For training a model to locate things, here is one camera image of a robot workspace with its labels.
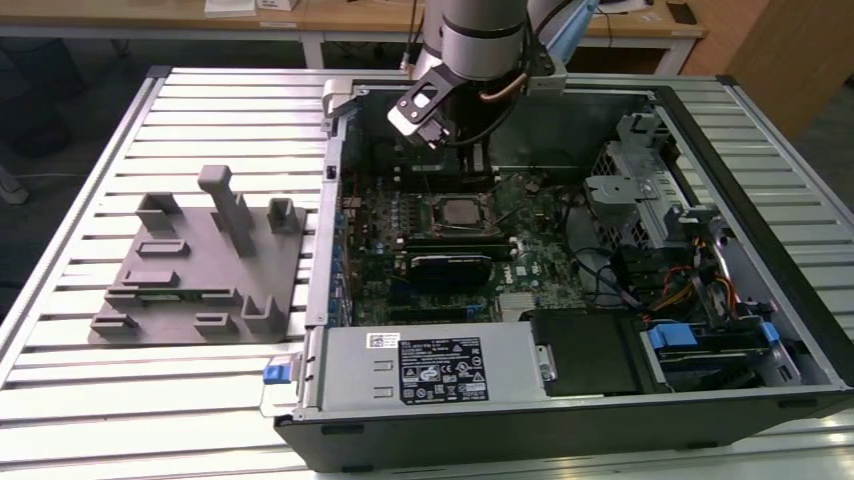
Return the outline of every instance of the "white sticker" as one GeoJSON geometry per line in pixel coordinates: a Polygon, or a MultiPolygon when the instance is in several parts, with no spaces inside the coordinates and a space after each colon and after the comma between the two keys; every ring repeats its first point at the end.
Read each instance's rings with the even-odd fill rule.
{"type": "Polygon", "coordinates": [[[264,28],[296,28],[293,22],[260,22],[260,25],[264,28]]]}
{"type": "Polygon", "coordinates": [[[365,336],[365,348],[397,348],[399,333],[368,333],[365,336]]]}

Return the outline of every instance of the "blue latch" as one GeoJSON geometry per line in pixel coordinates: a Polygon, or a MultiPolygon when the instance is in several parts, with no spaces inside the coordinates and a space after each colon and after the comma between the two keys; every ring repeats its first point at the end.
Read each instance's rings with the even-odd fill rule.
{"type": "Polygon", "coordinates": [[[286,385],[290,383],[289,365],[266,365],[264,367],[264,385],[286,385]]]}
{"type": "Polygon", "coordinates": [[[656,325],[648,330],[647,335],[652,348],[657,350],[664,347],[693,347],[696,346],[696,338],[691,326],[684,323],[665,323],[656,325]]]}
{"type": "Polygon", "coordinates": [[[779,343],[779,332],[776,331],[776,327],[771,322],[762,322],[762,333],[764,334],[764,338],[767,338],[771,345],[779,343]]]}

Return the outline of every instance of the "wooden desk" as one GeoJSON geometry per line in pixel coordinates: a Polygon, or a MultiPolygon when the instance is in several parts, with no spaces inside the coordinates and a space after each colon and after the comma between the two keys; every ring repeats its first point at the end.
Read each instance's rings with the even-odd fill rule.
{"type": "MultiPolygon", "coordinates": [[[[204,0],[0,0],[0,35],[109,39],[296,40],[308,68],[325,41],[405,42],[409,0],[301,0],[292,12],[204,18],[204,0]]],[[[647,10],[593,18],[585,47],[664,50],[656,73],[677,74],[705,30],[675,23],[663,0],[647,10]]]]}

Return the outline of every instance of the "power supply label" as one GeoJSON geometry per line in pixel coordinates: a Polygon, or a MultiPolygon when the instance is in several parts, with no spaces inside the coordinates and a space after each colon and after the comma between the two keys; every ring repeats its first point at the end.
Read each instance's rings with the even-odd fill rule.
{"type": "Polygon", "coordinates": [[[400,340],[400,401],[407,405],[489,399],[480,338],[400,340]]]}

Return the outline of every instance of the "slotted aluminum table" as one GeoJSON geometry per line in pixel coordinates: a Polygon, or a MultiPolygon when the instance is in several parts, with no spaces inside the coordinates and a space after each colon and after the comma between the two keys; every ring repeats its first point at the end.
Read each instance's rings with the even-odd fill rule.
{"type": "MultiPolygon", "coordinates": [[[[268,359],[301,349],[325,154],[320,96],[324,81],[347,76],[399,79],[381,71],[176,68],[165,78],[145,80],[0,328],[4,479],[341,477],[305,469],[261,417],[258,402],[268,359]],[[250,205],[288,196],[309,211],[290,341],[90,347],[90,316],[138,227],[133,210],[141,196],[173,191],[181,205],[206,205],[196,186],[205,163],[230,167],[232,188],[250,205]]],[[[713,78],[572,76],[571,82],[672,86],[827,307],[854,333],[851,214],[740,89],[713,78]]],[[[680,166],[701,199],[701,182],[687,162],[680,166]]],[[[852,433],[854,411],[847,411],[791,422],[716,449],[375,476],[847,478],[852,433]]]]}

